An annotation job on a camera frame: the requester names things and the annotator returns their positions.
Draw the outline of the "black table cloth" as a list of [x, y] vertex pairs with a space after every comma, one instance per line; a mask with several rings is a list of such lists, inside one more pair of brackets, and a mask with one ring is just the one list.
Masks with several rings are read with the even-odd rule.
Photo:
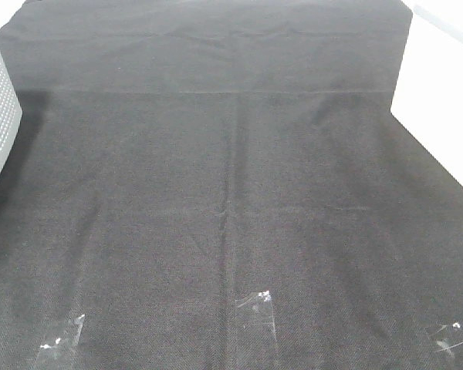
[[399, 1], [28, 1], [0, 30], [0, 369], [84, 314], [73, 369], [463, 369], [463, 189], [390, 113]]

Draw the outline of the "clear tape strip middle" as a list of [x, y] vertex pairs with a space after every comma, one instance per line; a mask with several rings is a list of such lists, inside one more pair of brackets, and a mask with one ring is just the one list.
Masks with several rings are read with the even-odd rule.
[[235, 302], [235, 333], [235, 369], [278, 368], [278, 345], [270, 291], [252, 292]]

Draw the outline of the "clear tape strip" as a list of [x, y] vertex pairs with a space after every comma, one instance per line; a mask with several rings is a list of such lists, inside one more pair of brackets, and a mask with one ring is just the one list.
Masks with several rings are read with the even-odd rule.
[[252, 292], [235, 302], [235, 333], [235, 369], [278, 368], [278, 345], [270, 291]]
[[54, 321], [46, 330], [39, 345], [33, 369], [73, 369], [76, 349], [82, 333], [85, 315]]
[[463, 350], [463, 325], [459, 321], [427, 326], [425, 332], [434, 352], [448, 360], [455, 360]]

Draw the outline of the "white box on right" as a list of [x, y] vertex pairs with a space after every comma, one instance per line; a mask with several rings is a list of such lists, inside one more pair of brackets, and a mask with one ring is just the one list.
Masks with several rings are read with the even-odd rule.
[[463, 187], [463, 1], [405, 1], [411, 23], [390, 111]]

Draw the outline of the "clear tape strip left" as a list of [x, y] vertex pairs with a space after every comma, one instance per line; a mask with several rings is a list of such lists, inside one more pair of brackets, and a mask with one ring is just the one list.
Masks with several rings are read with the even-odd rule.
[[39, 345], [33, 369], [73, 369], [76, 349], [82, 333], [85, 315], [54, 321], [46, 330]]

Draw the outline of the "clear tape strip right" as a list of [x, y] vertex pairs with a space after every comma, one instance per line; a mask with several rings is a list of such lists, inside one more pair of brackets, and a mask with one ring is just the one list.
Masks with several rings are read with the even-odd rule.
[[459, 321], [427, 326], [425, 332], [434, 352], [448, 360], [455, 360], [463, 350], [463, 325]]

